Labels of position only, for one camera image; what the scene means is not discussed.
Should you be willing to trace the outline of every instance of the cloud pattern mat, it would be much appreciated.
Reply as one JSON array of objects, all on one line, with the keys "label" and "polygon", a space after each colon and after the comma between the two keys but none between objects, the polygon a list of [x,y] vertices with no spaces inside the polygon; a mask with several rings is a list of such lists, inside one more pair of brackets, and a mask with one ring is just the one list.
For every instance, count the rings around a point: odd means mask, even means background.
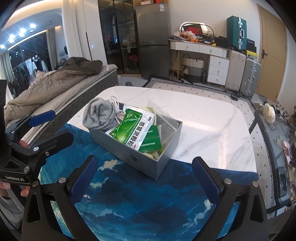
[{"label": "cloud pattern mat", "polygon": [[[74,142],[47,159],[41,183],[68,177],[89,155],[97,156],[98,171],[75,207],[100,241],[191,241],[214,211],[191,164],[170,160],[154,180],[96,144],[90,133],[69,124],[61,130],[71,132]],[[253,172],[215,170],[238,184],[258,180]],[[63,233],[71,237],[56,203],[52,206]],[[237,209],[235,203],[220,237],[229,231]]]}]

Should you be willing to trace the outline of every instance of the laundry basket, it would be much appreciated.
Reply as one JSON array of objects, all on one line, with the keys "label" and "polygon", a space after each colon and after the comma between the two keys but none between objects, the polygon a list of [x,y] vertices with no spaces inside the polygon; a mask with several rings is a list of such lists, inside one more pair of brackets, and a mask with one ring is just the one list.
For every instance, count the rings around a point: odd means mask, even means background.
[{"label": "laundry basket", "polygon": [[191,59],[189,55],[189,58],[185,58],[186,55],[188,54],[185,54],[182,58],[182,70],[184,78],[193,83],[200,83],[202,80],[204,59]]}]

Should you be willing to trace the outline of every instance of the white cable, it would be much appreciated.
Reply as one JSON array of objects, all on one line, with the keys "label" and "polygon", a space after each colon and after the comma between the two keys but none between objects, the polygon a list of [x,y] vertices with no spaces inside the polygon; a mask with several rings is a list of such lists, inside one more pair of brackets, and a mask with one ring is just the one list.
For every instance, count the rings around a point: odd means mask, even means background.
[{"label": "white cable", "polygon": [[123,110],[119,109],[119,102],[115,96],[111,96],[109,101],[115,106],[115,112],[116,112],[115,120],[117,121],[118,124],[120,124],[123,121],[124,112]]}]

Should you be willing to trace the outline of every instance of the brown comforter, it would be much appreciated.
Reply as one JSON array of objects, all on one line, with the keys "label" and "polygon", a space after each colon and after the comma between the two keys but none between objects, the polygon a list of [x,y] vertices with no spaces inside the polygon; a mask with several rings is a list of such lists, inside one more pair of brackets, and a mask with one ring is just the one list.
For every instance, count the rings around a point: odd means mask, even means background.
[{"label": "brown comforter", "polygon": [[74,85],[93,74],[99,74],[103,63],[100,60],[89,61],[85,58],[71,57],[64,67],[43,77],[36,85],[9,101],[4,109],[5,125],[10,121],[33,113],[43,104],[64,93]]}]

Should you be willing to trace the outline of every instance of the glass cabinet door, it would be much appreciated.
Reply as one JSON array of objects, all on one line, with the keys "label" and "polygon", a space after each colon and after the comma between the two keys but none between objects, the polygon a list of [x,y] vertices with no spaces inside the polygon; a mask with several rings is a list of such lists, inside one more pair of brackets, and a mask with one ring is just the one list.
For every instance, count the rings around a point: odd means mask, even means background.
[{"label": "glass cabinet door", "polygon": [[108,64],[118,73],[140,73],[133,0],[98,1]]}]

